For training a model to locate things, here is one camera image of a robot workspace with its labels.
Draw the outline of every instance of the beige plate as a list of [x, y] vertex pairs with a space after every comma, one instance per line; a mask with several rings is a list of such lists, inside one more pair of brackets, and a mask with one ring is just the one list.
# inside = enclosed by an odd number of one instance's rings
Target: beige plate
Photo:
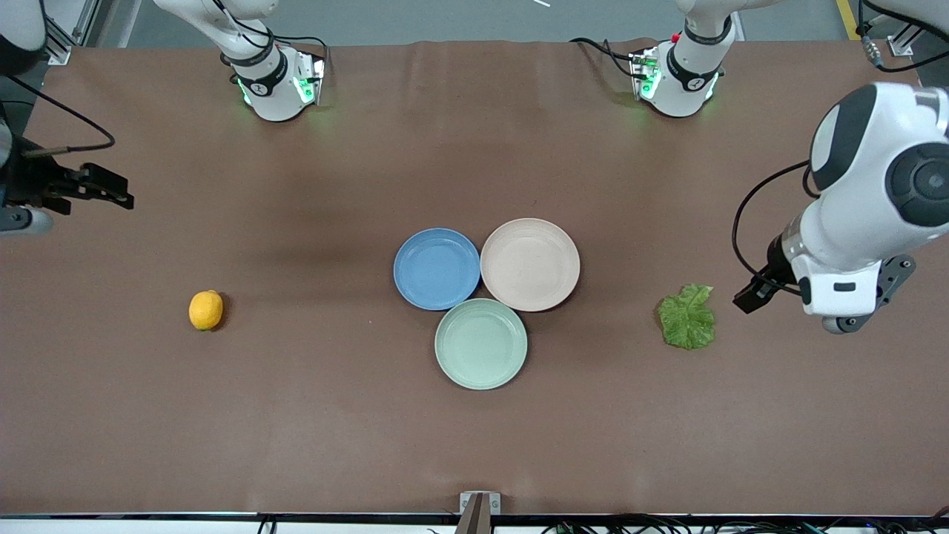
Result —
[[580, 254], [559, 226], [540, 219], [502, 224], [481, 249], [481, 277], [488, 291], [522, 312], [553, 308], [580, 278]]

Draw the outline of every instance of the blue plate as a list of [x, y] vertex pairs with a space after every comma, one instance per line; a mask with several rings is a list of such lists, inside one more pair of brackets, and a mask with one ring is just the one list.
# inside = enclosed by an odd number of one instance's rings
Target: blue plate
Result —
[[422, 310], [448, 310], [475, 292], [481, 263], [468, 238], [448, 228], [430, 228], [405, 241], [393, 275], [405, 300]]

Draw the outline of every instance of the yellow lemon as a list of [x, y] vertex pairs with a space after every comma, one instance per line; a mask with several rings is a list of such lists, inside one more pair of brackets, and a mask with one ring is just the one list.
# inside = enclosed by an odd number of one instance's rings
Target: yellow lemon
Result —
[[198, 330], [210, 330], [221, 322], [224, 314], [224, 300], [217, 291], [202, 291], [191, 299], [188, 307], [188, 318]]

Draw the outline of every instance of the tabletop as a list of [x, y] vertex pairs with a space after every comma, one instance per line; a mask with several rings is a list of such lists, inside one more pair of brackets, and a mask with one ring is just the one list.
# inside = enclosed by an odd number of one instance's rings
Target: tabletop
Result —
[[[686, 119], [595, 50], [485, 42], [334, 48], [323, 105], [269, 124], [217, 55], [76, 49], [47, 75], [119, 140], [60, 161], [124, 175], [137, 205], [77, 201], [0, 243], [0, 512], [441, 511], [467, 489], [512, 513], [945, 504], [949, 243], [857, 334], [792, 296], [731, 304], [742, 197], [884, 79], [859, 43], [736, 43]], [[97, 139], [44, 103], [27, 135]], [[808, 200], [796, 173], [754, 199], [753, 264]], [[512, 382], [467, 391], [435, 359], [443, 314], [400, 297], [392, 261], [418, 230], [480, 247], [522, 217], [573, 237], [580, 283], [520, 314]], [[715, 287], [696, 352], [655, 314], [689, 283]], [[213, 333], [187, 315], [207, 289], [228, 301]]]

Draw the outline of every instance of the green leaf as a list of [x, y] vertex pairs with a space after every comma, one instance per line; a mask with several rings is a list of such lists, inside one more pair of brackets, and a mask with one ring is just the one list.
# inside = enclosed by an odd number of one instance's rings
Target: green leaf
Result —
[[715, 315], [705, 306], [711, 292], [709, 286], [690, 284], [662, 300], [659, 321], [666, 343], [693, 351], [715, 341]]

